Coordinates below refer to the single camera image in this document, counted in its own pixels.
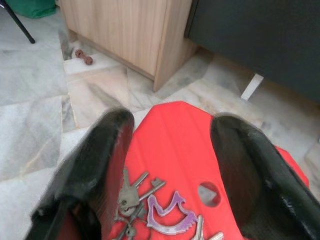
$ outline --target tile floor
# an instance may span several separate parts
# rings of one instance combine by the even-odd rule
[[[110,108],[125,106],[136,127],[158,103],[186,101],[211,114],[232,112],[286,149],[320,200],[320,107],[265,80],[249,101],[239,98],[253,73],[200,49],[159,91],[153,82],[80,43],[69,43],[60,11],[20,16],[36,40],[29,44],[0,8],[0,232],[23,239],[29,214],[55,168],[89,126]],[[74,58],[81,46],[92,66]],[[12,225],[19,223],[18,229]]]

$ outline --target black cabinet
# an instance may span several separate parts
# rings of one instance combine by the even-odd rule
[[[320,0],[194,0],[185,35],[320,102]]]

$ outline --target purple bottle opener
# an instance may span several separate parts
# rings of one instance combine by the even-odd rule
[[[196,217],[196,214],[193,211],[186,210],[182,207],[182,203],[185,203],[186,200],[182,196],[180,196],[177,191],[174,193],[171,203],[166,209],[163,209],[159,205],[154,195],[150,195],[147,201],[148,201],[148,208],[149,208],[149,212],[147,216],[147,227],[151,227],[160,233],[163,233],[166,235],[181,234],[186,232],[192,226],[192,224],[198,221],[198,218]],[[169,214],[174,209],[176,204],[178,204],[180,211],[186,215],[181,222],[179,222],[174,226],[164,226],[156,222],[154,218],[154,208],[156,212],[159,214],[159,216],[163,217]]]

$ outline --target black chair leg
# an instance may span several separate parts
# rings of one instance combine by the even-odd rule
[[[5,0],[0,0],[0,4],[3,5],[4,9],[9,13],[9,15],[13,18],[15,23],[19,26],[19,28],[22,30],[24,35],[29,39],[30,43],[34,44],[36,41],[34,38],[30,35],[30,33],[27,31],[25,26],[21,23],[19,18],[16,16],[14,11],[12,11],[11,7],[7,4]]]

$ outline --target white furniture leg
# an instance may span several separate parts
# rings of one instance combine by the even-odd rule
[[[251,79],[248,86],[246,86],[246,89],[242,93],[241,98],[248,101],[248,99],[251,97],[251,95],[254,93],[254,91],[257,89],[257,87],[260,85],[263,79],[263,76],[256,73]]]

